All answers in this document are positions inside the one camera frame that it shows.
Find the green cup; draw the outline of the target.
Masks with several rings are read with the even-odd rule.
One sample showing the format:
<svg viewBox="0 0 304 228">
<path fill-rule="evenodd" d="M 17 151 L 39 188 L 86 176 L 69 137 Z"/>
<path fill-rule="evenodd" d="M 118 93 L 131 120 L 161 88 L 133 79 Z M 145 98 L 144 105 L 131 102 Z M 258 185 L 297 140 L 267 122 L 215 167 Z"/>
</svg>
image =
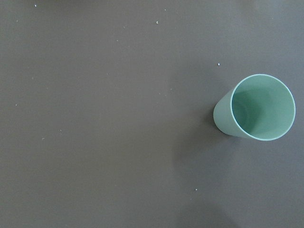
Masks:
<svg viewBox="0 0 304 228">
<path fill-rule="evenodd" d="M 241 80 L 218 101 L 213 120 L 227 135 L 272 141 L 290 130 L 295 114 L 289 88 L 273 76 L 255 74 Z"/>
</svg>

